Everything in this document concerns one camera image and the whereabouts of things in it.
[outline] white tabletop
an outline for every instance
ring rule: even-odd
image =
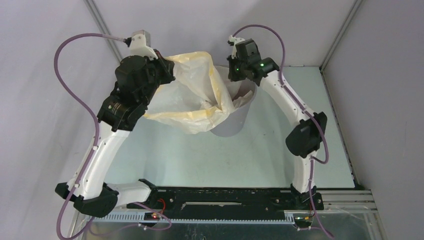
[[[353,188],[354,183],[326,89],[317,67],[286,67],[284,76],[316,112],[328,117],[325,136],[330,160],[316,164],[318,188]],[[190,135],[142,118],[125,140],[106,175],[107,183],[147,179],[157,186],[279,187],[293,179],[293,158],[285,146],[292,128],[271,97],[258,88],[241,132],[224,138]],[[324,150],[318,151],[324,158]]]

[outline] white wall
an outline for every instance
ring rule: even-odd
[[[3,1],[0,26],[0,238],[58,239],[55,186],[77,169],[94,126],[56,79],[53,57],[65,39],[98,29],[82,1],[52,0]],[[71,43],[59,59],[65,81],[95,112],[116,66],[99,38]]]
[[[424,1],[366,1],[325,75],[388,238],[423,239]]]
[[[276,30],[286,46],[286,66],[319,66],[354,0],[98,0],[110,32],[127,36],[137,30],[151,33],[152,47],[164,56],[195,51],[212,54],[227,64],[229,35],[247,24]],[[278,39],[265,29],[246,29],[241,37],[254,39],[262,56],[281,62]],[[120,48],[126,56],[128,50]]]

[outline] white plastic bag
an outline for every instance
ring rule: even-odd
[[[222,123],[253,95],[249,92],[233,102],[241,82],[231,82],[227,76],[221,76],[217,69],[224,73],[228,70],[215,68],[207,52],[166,59],[175,62],[176,79],[157,89],[144,114],[147,119],[180,128],[188,134],[206,132]]]

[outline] robotic arm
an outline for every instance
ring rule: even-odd
[[[117,81],[114,89],[98,112],[100,135],[98,146],[93,148],[93,157],[78,184],[77,175],[84,161],[71,180],[59,183],[55,189],[58,195],[66,199],[71,188],[75,187],[70,198],[74,207],[83,214],[98,218],[106,216],[117,206],[148,199],[152,184],[146,180],[106,184],[104,179],[118,149],[146,112],[158,87],[175,80],[174,63],[165,60],[157,50],[150,47],[148,32],[135,32],[131,38],[126,39],[126,43],[132,55],[124,58],[115,70]],[[294,127],[285,141],[289,151],[298,159],[294,165],[292,190],[299,194],[306,193],[311,169],[310,157],[316,155],[321,142],[316,126],[305,114],[305,110],[310,113],[313,111],[284,77],[283,84],[279,82],[279,67],[271,58],[261,59],[253,40],[231,36],[228,43],[233,46],[232,54],[228,57],[228,78],[231,81],[249,79],[255,82],[276,101]],[[323,112],[314,113],[314,118],[324,131],[326,115]]]

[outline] trash bag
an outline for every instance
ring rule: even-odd
[[[144,114],[147,119],[177,127],[187,134],[207,132],[253,96],[248,92],[233,99],[241,81],[231,82],[228,76],[220,75],[220,72],[228,74],[228,68],[214,66],[207,52],[185,53],[165,59],[175,63],[175,80],[156,90]]]

